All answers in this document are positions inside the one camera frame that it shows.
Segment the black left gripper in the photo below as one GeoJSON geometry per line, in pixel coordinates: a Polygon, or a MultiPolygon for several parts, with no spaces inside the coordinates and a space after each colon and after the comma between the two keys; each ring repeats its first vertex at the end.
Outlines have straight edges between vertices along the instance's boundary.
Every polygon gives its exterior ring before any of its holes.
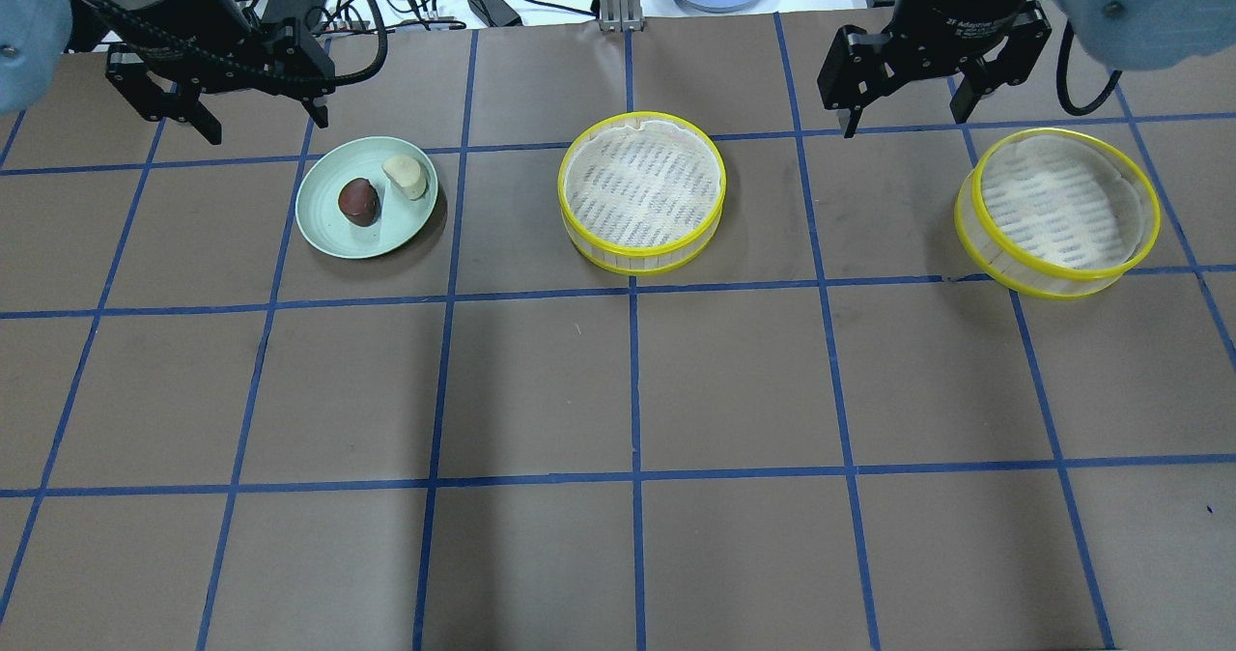
{"type": "Polygon", "coordinates": [[[205,94],[260,89],[302,101],[328,128],[334,62],[314,38],[326,0],[105,0],[117,42],[106,75],[141,117],[192,126],[222,145],[222,125],[205,94]]]}

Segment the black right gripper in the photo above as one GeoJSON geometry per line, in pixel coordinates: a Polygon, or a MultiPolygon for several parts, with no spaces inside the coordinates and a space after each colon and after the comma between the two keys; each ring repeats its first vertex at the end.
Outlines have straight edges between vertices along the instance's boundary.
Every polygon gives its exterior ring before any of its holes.
{"type": "Polygon", "coordinates": [[[817,77],[844,140],[864,107],[910,83],[962,74],[949,103],[955,124],[1000,86],[1020,86],[1037,65],[1052,26],[1036,0],[895,0],[887,26],[837,30],[817,77]]]}

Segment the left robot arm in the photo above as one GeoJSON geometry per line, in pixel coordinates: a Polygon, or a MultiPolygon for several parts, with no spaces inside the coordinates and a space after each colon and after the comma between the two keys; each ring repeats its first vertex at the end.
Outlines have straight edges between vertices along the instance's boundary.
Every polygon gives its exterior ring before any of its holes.
{"type": "Polygon", "coordinates": [[[222,141],[208,94],[260,89],[299,101],[328,126],[335,73],[314,31],[326,0],[1,0],[2,111],[44,96],[61,57],[109,35],[105,77],[140,117],[222,141]]]}

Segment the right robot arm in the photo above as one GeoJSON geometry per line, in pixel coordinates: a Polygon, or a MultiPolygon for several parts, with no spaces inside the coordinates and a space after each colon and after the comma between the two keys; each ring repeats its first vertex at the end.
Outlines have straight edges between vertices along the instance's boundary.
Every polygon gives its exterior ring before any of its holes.
{"type": "MultiPolygon", "coordinates": [[[[1073,117],[1107,100],[1125,70],[1164,70],[1234,44],[1235,0],[1054,0],[1065,16],[1056,99],[1073,117]]],[[[837,30],[817,78],[847,137],[861,110],[910,83],[962,75],[952,117],[967,122],[1000,86],[1028,79],[1051,40],[1036,0],[892,0],[879,32],[837,30]]]]}

